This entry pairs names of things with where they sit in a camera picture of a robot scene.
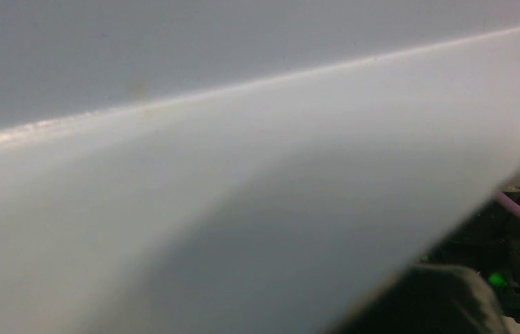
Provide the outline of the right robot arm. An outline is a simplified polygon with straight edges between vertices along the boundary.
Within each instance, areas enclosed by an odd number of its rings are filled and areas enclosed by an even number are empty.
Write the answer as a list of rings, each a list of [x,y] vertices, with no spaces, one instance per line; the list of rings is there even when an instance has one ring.
[[[487,202],[422,261],[473,269],[496,293],[505,316],[520,324],[520,218],[511,209]]]

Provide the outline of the light blue music stand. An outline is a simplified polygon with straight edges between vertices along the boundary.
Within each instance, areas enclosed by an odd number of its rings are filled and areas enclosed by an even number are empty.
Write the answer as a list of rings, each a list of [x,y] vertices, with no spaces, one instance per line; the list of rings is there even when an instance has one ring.
[[[0,131],[0,333],[319,333],[520,171],[520,27]]]

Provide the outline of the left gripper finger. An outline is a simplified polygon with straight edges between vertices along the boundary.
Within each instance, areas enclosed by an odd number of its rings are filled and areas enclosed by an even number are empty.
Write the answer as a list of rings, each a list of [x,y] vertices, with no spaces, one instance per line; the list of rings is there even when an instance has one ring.
[[[493,289],[474,270],[417,264],[364,298],[330,333],[508,333]]]

